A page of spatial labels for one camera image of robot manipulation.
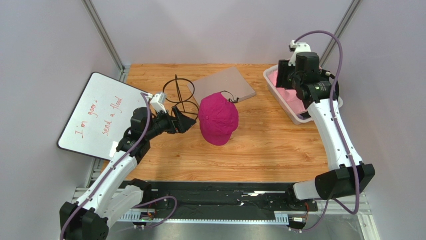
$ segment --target pink cloth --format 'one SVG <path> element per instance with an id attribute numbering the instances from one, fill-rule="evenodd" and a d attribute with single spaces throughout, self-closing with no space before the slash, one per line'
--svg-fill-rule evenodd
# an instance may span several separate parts
<path id="1" fill-rule="evenodd" d="M 198 118 L 202 136 L 216 146 L 225 145 L 239 124 L 237 108 L 220 92 L 201 101 Z"/>
<path id="2" fill-rule="evenodd" d="M 267 76 L 269 81 L 272 83 L 273 86 L 277 85 L 277 78 L 278 78 L 278 70 L 271 73 L 269 76 Z M 284 101 L 288 104 L 288 106 L 293 110 L 293 112 L 296 115 L 302 114 L 306 112 L 305 106 L 303 105 L 303 101 L 300 100 L 296 96 L 296 90 L 286 90 L 284 88 L 276 88 L 278 93 L 281 95 L 281 97 L 284 99 Z"/>

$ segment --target black wire stand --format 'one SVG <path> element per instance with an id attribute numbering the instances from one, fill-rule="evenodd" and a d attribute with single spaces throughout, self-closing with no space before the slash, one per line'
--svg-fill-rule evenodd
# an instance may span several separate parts
<path id="1" fill-rule="evenodd" d="M 188 82 L 188 83 L 190 83 L 190 84 L 192 85 L 192 88 L 194 89 L 194 92 L 192 92 L 191 96 L 190 96 L 190 97 L 188 97 L 188 99 L 186 99 L 186 100 L 183 100 L 183 98 L 182 98 L 181 88 L 179 87 L 179 82 L 178 82 L 178 81 L 185 81 L 185 82 Z M 177 97 L 178 97 L 179 101 L 172 101 L 172 100 L 170 100 L 169 98 L 166 98 L 166 100 L 167 100 L 167 101 L 169 101 L 169 102 L 170 102 L 170 103 L 172 103 L 172 104 L 175 104 L 175 105 L 174 105 L 175 107 L 176 107 L 176 106 L 178 106 L 178 105 L 182 105 L 183 111 L 181 111 L 181 113 L 184 113 L 184 114 L 190 114 L 190 115 L 195 115 L 195 116 L 196 116 L 195 120 L 197 120 L 197 119 L 198 119 L 198 112 L 200 111 L 200 108 L 198 107 L 198 105 L 197 105 L 195 102 L 190 101 L 190 100 L 191 100 L 191 98 L 193 98 L 193 97 L 194 97 L 194 93 L 195 93 L 195 90 L 196 90 L 196 89 L 195 89 L 195 86 L 194 86 L 194 83 L 193 83 L 192 81 L 190 81 L 190 80 L 186 79 L 186 78 L 178 78 L 178 75 L 174 75 L 174 79 L 173 79 L 173 80 L 168 81 L 168 82 L 164 85 L 164 87 L 162 88 L 162 91 L 165 93 L 165 92 L 166 92 L 166 88 L 167 88 L 167 86 L 168 86 L 169 84 L 173 83 L 173 82 L 175 82 L 175 83 L 176 83 Z M 185 103 L 194 105 L 194 106 L 196 107 L 196 109 L 197 109 L 197 113 L 187 111 L 187 110 L 185 109 Z"/>

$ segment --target whiteboard frame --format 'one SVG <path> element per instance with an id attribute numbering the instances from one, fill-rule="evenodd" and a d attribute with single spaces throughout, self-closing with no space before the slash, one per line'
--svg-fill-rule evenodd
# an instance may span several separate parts
<path id="1" fill-rule="evenodd" d="M 80 154 L 80 155 L 84 155 L 84 156 L 92 157 L 92 158 L 95 158 L 95 159 L 101 159 L 101 160 L 104 160 L 104 161 L 108 161 L 108 162 L 109 162 L 109 161 L 111 161 L 110 159 L 106 159 L 106 158 L 103 158 L 103 157 L 99 157 L 99 156 L 94 156 L 94 155 L 86 154 L 86 153 L 79 152 L 79 151 L 70 150 L 70 149 L 68 149 L 68 148 L 63 148 L 63 147 L 61 147 L 61 146 L 60 146 L 60 144 L 59 144 L 59 142 L 61 141 L 61 138 L 63 137 L 63 135 L 64 135 L 64 133 L 65 133 L 65 130 L 67 129 L 68 125 L 70 124 L 70 121 L 71 121 L 71 119 L 72 119 L 72 117 L 73 117 L 73 115 L 74 115 L 74 112 L 75 112 L 75 111 L 76 111 L 76 109 L 77 109 L 77 106 L 78 106 L 78 105 L 79 105 L 79 103 L 80 103 L 80 100 L 82 99 L 83 95 L 85 94 L 85 91 L 86 91 L 86 89 L 87 89 L 87 87 L 88 87 L 88 85 L 89 85 L 89 83 L 90 83 L 90 80 L 92 79 L 92 76 L 93 76 L 94 74 L 102 75 L 102 76 L 107 77 L 107 78 L 109 78 L 109 79 L 115 80 L 115 81 L 117 81 L 117 82 L 118 82 L 118 83 L 120 83 L 120 84 L 124 84 L 124 85 L 126 85 L 126 86 L 128 86 L 128 87 L 131 87 L 131 88 L 133 88 L 133 89 L 136 89 L 136 90 L 138 90 L 138 91 L 141 91 L 141 92 L 143 92 L 143 93 L 146 93 L 146 94 L 147 94 L 147 92 L 146 92 L 146 91 L 144 91 L 144 90 L 141 90 L 141 89 L 139 89 L 139 88 L 137 88 L 137 87 L 134 87 L 134 86 L 128 85 L 128 84 L 126 84 L 126 83 L 124 83 L 124 82 L 121 82 L 121 81 L 119 81 L 119 80 L 117 80 L 117 79 L 114 79 L 114 78 L 112 78 L 112 77 L 109 77 L 109 76 L 107 76 L 107 75 L 105 75 L 105 74 L 102 74 L 102 73 L 100 73 L 100 72 L 92 72 L 92 74 L 90 75 L 90 77 L 89 77 L 89 78 L 88 78 L 88 80 L 87 80 L 86 85 L 84 86 L 83 91 L 81 92 L 80 96 L 78 97 L 78 101 L 76 102 L 76 104 L 75 104 L 75 106 L 74 106 L 74 109 L 72 110 L 71 114 L 69 115 L 68 121 L 66 121 L 66 124 L 65 124 L 65 126 L 64 126 L 64 128 L 63 128 L 63 130 L 62 130 L 62 132 L 61 132 L 61 134 L 60 134 L 60 136 L 59 136 L 59 138 L 58 138 L 58 140 L 57 140 L 57 142 L 56 142 L 56 145 L 57 145 L 57 147 L 58 147 L 59 149 L 61 149 L 61 150 L 65 150 L 65 151 L 68 151 L 68 152 L 71 152 L 71 153 L 76 153 L 76 154 Z"/>

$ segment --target pink baseball cap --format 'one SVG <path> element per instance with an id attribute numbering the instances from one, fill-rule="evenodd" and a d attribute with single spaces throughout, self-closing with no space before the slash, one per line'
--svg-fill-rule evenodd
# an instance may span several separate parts
<path id="1" fill-rule="evenodd" d="M 220 92 L 201 101 L 198 118 L 202 136 L 216 146 L 225 145 L 239 124 L 237 108 Z"/>

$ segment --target cap brim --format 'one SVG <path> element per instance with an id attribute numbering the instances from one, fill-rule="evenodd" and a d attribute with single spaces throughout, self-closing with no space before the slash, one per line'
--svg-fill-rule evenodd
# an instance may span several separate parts
<path id="1" fill-rule="evenodd" d="M 232 136 L 232 133 L 228 135 L 209 135 L 204 133 L 203 131 L 201 131 L 201 134 L 208 143 L 213 144 L 215 146 L 223 146 L 227 144 Z"/>

